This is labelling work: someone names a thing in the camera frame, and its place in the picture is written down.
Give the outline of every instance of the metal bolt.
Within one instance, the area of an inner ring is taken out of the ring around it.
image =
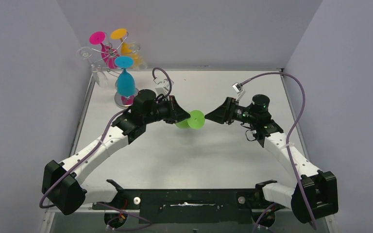
[[[135,197],[134,198],[134,204],[135,205],[139,205],[141,203],[141,198],[139,198],[139,197]]]
[[[245,204],[245,197],[239,197],[238,198],[238,203],[239,204]]]

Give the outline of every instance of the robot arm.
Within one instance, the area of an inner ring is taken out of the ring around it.
[[[238,93],[238,99],[242,97],[240,93],[245,92],[243,88],[236,84],[233,87]],[[255,95],[249,106],[242,107],[239,106],[237,99],[227,97],[220,107],[205,115],[205,118],[219,124],[232,124],[235,120],[242,122],[242,124],[249,124],[256,141],[275,156],[288,174],[293,175],[287,151],[287,147],[289,147],[314,217],[317,219],[336,213],[338,211],[338,195],[335,176],[330,171],[322,172],[291,143],[290,145],[285,144],[287,136],[268,112],[269,102],[270,99],[267,96]],[[279,203],[291,209],[300,222],[311,221],[300,188],[295,180],[292,187],[270,180],[258,183],[255,189],[256,197],[260,202]]]
[[[112,201],[118,190],[122,188],[113,180],[87,186],[84,181],[88,175],[113,153],[141,136],[146,131],[147,124],[161,120],[173,124],[189,117],[189,113],[178,105],[174,96],[168,96],[157,102],[153,91],[148,89],[139,91],[130,111],[117,117],[109,127],[104,141],[99,137],[75,155],[60,163],[52,160],[45,166],[42,193],[45,193],[76,163],[82,162],[81,160],[101,142],[99,148],[86,161],[48,194],[48,198],[65,215],[72,214],[85,203]]]

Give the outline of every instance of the white wall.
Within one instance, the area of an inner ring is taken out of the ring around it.
[[[309,156],[337,176],[342,232],[373,232],[373,1],[323,0],[285,71],[305,87]]]
[[[89,79],[55,0],[0,0],[0,233],[37,232],[43,169],[68,156]]]
[[[127,28],[163,68],[281,68],[322,0],[58,0],[82,45]]]

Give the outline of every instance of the tabletop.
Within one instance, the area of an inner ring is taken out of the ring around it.
[[[226,97],[236,97],[235,82],[260,74],[257,71],[168,71],[174,81],[172,95],[186,111],[204,114],[220,106]],[[154,90],[150,71],[131,72],[138,89]],[[94,86],[77,151],[101,135],[110,117],[120,111],[114,94],[116,77],[107,74],[109,86]],[[287,132],[293,116],[279,75],[253,80],[244,86],[246,94],[240,105],[247,106],[253,95],[271,99],[272,118]],[[86,184],[113,179],[127,189],[169,188],[253,188],[256,183],[277,180],[295,186],[293,174],[284,170],[274,156],[256,141],[249,142],[246,129],[238,122],[220,125],[206,121],[198,130],[179,129],[175,125],[156,122],[129,146],[115,152],[85,180]],[[303,153],[295,130],[291,136],[295,147]]]

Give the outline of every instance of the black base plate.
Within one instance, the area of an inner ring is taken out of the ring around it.
[[[141,198],[140,205],[134,204],[135,197]],[[238,203],[239,197],[245,197],[245,204]],[[108,205],[121,208],[124,200],[128,201],[127,210],[139,210],[139,215],[152,223],[249,224],[250,207],[265,209],[269,205],[255,200],[255,189],[125,189]],[[107,208],[94,205],[93,209]]]

